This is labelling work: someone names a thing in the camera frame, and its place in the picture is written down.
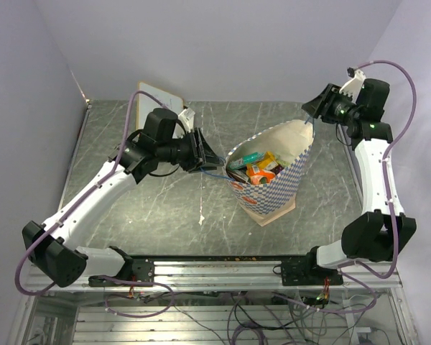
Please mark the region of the checkered paper bag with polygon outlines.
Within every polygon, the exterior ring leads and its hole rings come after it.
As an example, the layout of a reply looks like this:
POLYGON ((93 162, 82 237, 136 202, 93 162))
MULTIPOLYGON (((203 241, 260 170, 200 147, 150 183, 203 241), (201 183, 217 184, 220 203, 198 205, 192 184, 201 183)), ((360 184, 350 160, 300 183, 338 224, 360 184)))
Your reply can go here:
POLYGON ((265 129, 235 146, 224 159, 223 180, 243 210, 260 226, 267 225, 295 208, 295 199, 315 138, 313 120, 291 120, 265 129), (270 170, 276 177, 253 185, 246 167, 228 168, 228 163, 254 152, 270 151, 279 165, 270 170))

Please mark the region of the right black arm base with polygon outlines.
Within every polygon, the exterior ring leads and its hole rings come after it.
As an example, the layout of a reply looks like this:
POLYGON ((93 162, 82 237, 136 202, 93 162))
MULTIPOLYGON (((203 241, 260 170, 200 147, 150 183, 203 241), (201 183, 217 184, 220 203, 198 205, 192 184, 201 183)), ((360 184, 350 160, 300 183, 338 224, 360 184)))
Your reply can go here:
POLYGON ((282 257, 280 263, 272 268, 279 275, 282 285, 342 285, 343 277, 337 270, 322 268, 317 264, 317 249, 313 247, 307 254, 282 257))

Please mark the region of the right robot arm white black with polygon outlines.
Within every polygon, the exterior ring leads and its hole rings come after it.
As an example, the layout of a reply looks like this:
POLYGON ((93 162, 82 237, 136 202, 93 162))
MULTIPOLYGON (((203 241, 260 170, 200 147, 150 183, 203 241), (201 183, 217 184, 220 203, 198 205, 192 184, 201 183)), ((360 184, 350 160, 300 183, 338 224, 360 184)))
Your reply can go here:
POLYGON ((388 83, 366 78, 351 91, 346 83, 329 83, 313 100, 302 105, 308 115, 326 124, 346 127, 350 146, 358 162, 362 185, 362 214, 349 223, 340 240, 315 250, 315 259, 302 267, 302 276, 318 284, 336 270, 351 264, 368 267, 371 262, 388 262, 396 268, 398 255, 417 230, 414 218, 406 216, 397 194, 391 165, 395 140, 389 124, 382 121, 389 95, 388 83))

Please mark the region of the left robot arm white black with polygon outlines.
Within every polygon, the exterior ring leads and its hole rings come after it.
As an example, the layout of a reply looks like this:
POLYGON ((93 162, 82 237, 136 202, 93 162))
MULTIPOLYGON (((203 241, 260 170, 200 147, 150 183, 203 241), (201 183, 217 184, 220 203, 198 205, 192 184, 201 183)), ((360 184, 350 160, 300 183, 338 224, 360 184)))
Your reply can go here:
POLYGON ((82 247, 83 233, 107 212, 117 199, 134 189, 161 163, 187 173, 216 170, 222 159, 209 147, 199 128, 174 138, 181 127, 178 115, 154 109, 144 127, 126 138, 124 145, 103 164, 97 176, 59 213, 43 224, 30 221, 22 230, 29 260, 60 288, 81 277, 125 285, 135 273, 134 258, 116 248, 82 247))

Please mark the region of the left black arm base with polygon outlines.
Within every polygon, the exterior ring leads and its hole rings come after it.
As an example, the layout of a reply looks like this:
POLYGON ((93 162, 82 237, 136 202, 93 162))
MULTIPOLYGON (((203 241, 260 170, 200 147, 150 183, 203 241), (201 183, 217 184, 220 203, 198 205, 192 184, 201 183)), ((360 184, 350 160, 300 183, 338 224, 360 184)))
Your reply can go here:
POLYGON ((126 283, 116 282, 117 280, 134 281, 134 282, 152 282, 154 279, 155 266, 152 260, 143 257, 131 256, 117 247, 110 247, 118 254, 123 262, 119 271, 115 275, 103 273, 110 279, 101 277, 101 275, 92 275, 88 278, 88 284, 92 288, 107 288, 126 283))

